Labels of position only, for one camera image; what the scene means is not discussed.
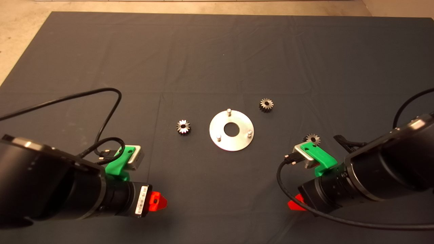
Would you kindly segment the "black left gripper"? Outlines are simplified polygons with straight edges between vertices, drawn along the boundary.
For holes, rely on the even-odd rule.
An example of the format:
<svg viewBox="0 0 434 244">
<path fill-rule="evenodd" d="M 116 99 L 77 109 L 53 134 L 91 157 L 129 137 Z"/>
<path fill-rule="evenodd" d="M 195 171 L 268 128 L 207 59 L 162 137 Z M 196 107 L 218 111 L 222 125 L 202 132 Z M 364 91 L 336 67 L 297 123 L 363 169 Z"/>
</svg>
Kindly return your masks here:
<svg viewBox="0 0 434 244">
<path fill-rule="evenodd" d="M 143 182 L 128 182 L 129 200 L 126 205 L 126 216 L 144 218 L 149 212 L 149 200 L 151 199 L 151 212 L 156 212 L 167 207 L 168 200 L 157 191 L 153 185 Z"/>
</svg>

